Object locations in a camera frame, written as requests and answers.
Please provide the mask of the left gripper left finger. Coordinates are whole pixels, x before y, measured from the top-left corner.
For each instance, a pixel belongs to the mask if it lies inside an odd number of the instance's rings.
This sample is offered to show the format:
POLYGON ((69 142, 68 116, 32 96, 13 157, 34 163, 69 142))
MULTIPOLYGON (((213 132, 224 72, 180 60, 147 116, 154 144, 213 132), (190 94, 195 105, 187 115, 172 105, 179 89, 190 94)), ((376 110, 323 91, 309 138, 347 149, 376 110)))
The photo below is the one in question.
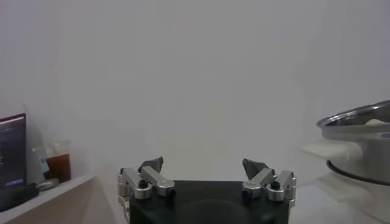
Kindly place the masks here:
POLYGON ((165 198, 175 196, 175 182, 161 175, 162 156, 144 161, 137 169, 123 167, 118 173, 118 196, 125 199, 133 195, 138 200, 151 198, 153 190, 165 198))

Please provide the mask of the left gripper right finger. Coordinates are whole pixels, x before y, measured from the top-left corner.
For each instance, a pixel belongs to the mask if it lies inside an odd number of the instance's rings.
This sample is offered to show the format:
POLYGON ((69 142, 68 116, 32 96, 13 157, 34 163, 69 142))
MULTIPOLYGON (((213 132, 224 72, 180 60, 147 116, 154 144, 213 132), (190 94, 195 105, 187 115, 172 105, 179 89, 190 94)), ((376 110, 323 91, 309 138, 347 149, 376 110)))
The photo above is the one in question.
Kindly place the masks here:
POLYGON ((246 201, 260 198, 265 194, 266 198, 273 202, 296 202, 297 180, 293 172, 283 170, 276 174, 274 169, 265 163, 244 158, 242 164, 247 181, 243 182, 242 195, 246 201))

